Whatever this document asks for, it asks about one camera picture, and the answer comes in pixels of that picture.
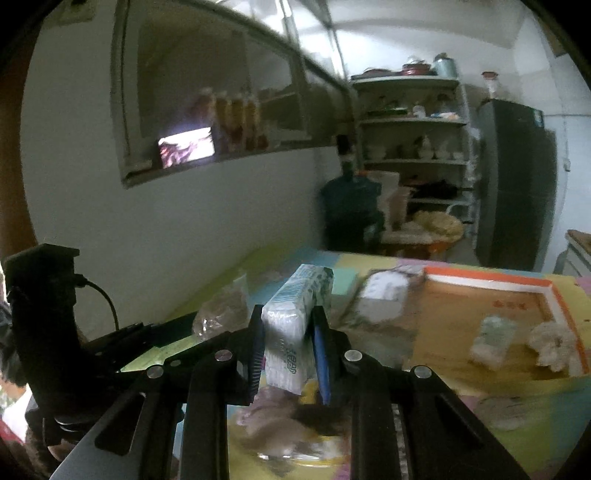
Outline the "green white tissue pack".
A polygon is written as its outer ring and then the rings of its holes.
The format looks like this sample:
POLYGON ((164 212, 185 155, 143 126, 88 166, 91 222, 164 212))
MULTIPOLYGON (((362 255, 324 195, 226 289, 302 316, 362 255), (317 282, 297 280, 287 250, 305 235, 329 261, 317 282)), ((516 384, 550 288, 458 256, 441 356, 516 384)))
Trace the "green white tissue pack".
POLYGON ((492 371, 499 370, 512 344, 517 324, 499 316, 488 316, 480 325, 479 332, 469 352, 469 360, 492 371))

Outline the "orange bottle on sill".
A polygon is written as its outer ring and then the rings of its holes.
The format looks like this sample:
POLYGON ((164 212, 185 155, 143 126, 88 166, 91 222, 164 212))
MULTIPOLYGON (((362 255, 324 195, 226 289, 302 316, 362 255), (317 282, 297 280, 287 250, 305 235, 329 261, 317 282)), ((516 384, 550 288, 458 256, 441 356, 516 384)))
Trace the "orange bottle on sill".
POLYGON ((225 91, 215 94, 215 143, 218 154, 229 152, 229 126, 228 126, 228 93, 225 91))

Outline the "orange rimmed cardboard box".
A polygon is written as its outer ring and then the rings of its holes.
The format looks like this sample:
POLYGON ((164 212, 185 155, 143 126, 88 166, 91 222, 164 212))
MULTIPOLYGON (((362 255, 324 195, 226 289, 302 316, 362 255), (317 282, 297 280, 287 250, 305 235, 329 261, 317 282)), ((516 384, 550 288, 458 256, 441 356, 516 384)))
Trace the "orange rimmed cardboard box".
POLYGON ((468 385, 516 386, 589 374, 575 316, 549 279, 427 266, 408 299, 404 365, 468 385))

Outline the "colourful cartoon bedsheet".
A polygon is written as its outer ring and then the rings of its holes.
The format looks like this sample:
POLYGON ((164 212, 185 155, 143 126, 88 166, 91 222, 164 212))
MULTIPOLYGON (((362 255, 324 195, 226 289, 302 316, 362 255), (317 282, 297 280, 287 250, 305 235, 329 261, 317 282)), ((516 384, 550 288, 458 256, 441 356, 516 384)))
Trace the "colourful cartoon bedsheet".
MULTIPOLYGON (((303 264, 353 268, 359 271, 356 291, 339 298, 346 311, 370 272, 401 267, 400 259, 337 253, 300 248, 290 253, 276 247, 264 248, 245 257, 205 286, 190 284, 188 300, 177 308, 178 315, 191 315, 236 277, 246 274, 249 299, 264 304, 303 264)), ((503 271, 454 264, 423 263, 427 266, 485 270, 549 279, 563 292, 571 308, 590 365, 590 282, 570 276, 503 271)), ((583 436, 590 422, 590 372, 582 377, 534 381, 529 384, 468 385, 447 380, 426 365, 412 368, 404 363, 412 352, 415 328, 410 317, 386 327, 349 327, 337 314, 329 315, 332 328, 345 331, 349 343, 384 366, 406 374, 402 417, 423 414, 429 405, 439 406, 448 415, 465 410, 492 432, 521 468, 533 479, 564 476, 565 466, 575 452, 588 456, 590 448, 583 436)))

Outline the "glass jar on fridge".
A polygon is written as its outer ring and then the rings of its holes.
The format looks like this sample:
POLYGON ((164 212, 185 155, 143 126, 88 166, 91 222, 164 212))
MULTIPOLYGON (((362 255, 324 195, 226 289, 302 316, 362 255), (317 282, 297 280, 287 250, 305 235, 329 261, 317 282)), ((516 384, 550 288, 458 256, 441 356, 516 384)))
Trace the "glass jar on fridge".
POLYGON ((489 98, 496 99, 499 95, 499 74, 495 71, 483 71, 482 77, 485 82, 489 98))

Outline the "woven straw basket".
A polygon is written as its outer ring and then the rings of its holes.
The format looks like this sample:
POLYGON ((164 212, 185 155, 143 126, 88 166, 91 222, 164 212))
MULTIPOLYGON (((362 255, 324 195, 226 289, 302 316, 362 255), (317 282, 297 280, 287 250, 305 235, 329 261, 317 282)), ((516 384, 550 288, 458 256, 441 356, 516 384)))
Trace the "woven straw basket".
POLYGON ((419 211, 413 221, 437 241, 456 242, 464 236, 464 224, 456 217, 441 211, 419 211))

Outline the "grey metal shelf rack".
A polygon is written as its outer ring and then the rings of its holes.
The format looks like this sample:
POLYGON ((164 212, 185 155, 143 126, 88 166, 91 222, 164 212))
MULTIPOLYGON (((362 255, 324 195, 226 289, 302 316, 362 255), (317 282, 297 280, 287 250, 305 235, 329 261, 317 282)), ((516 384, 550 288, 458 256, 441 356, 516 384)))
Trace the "grey metal shelf rack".
POLYGON ((370 72, 351 80, 362 168, 394 172, 407 216, 442 211, 475 238, 479 201, 468 95, 457 77, 370 72))

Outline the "lit phone screen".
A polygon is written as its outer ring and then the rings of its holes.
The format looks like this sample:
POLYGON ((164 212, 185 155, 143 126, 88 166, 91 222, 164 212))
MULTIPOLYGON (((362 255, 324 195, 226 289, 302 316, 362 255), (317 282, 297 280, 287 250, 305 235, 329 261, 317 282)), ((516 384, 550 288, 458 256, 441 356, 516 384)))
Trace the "lit phone screen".
POLYGON ((211 127, 188 130, 157 142, 163 168, 200 161, 215 154, 211 127))

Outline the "red enamel pot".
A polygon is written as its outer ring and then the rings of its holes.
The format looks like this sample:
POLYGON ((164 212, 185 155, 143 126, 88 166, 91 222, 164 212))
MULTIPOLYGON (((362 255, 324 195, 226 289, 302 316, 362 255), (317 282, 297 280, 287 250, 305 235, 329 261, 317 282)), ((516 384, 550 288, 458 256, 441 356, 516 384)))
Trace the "red enamel pot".
POLYGON ((404 76, 426 76, 430 72, 431 65, 417 57, 409 57, 401 69, 401 74, 404 76))

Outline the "mint green flat box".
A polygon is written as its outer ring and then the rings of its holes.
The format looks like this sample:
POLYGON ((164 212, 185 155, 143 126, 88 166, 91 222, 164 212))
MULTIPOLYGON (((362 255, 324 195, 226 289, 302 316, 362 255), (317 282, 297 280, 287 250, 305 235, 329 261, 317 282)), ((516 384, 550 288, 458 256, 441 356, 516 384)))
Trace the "mint green flat box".
POLYGON ((348 296, 359 286, 359 271, 353 268, 334 268, 332 270, 332 295, 348 296))

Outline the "leopard print scarf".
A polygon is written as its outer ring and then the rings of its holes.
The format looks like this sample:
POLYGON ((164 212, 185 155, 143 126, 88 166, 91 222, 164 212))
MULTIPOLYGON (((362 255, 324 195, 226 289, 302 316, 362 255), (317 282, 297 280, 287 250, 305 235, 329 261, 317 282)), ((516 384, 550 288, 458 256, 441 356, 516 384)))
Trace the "leopard print scarf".
POLYGON ((308 399, 263 387, 230 423, 243 448, 264 460, 321 463, 349 454, 349 410, 322 405, 315 393, 308 399))

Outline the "kitchen counter cabinet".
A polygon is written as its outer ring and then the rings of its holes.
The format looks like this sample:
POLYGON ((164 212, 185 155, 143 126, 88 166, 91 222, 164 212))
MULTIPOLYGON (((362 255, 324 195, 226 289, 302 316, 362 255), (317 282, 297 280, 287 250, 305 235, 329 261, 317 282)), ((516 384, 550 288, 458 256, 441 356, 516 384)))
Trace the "kitchen counter cabinet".
POLYGON ((575 278, 589 277, 591 275, 591 235, 569 229, 565 238, 567 249, 557 257, 554 273, 575 278))

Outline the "clear plastic bag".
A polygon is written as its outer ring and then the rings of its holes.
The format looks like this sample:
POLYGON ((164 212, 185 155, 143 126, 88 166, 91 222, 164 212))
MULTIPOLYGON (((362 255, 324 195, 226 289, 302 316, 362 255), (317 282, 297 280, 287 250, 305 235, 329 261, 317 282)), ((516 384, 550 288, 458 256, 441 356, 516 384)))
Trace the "clear plastic bag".
POLYGON ((224 332, 245 328, 249 323, 249 288, 242 274, 202 304, 192 322, 192 333, 199 342, 224 332))

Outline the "teal enamel pot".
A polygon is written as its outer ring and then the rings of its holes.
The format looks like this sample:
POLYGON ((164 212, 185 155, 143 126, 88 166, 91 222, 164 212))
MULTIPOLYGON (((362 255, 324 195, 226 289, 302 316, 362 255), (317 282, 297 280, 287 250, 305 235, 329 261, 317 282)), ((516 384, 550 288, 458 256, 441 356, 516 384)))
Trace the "teal enamel pot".
POLYGON ((434 58, 432 66, 440 77, 448 79, 457 79, 459 77, 455 60, 449 57, 446 52, 438 54, 434 58))

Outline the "white fluffy scrunchie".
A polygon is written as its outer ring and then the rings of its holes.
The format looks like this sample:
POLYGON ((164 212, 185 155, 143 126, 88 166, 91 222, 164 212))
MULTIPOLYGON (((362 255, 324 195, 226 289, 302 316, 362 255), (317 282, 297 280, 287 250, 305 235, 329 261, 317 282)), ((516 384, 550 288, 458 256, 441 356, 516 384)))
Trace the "white fluffy scrunchie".
POLYGON ((532 329, 527 345, 538 354, 537 366, 559 373, 575 354, 576 336, 568 326, 544 322, 532 329))

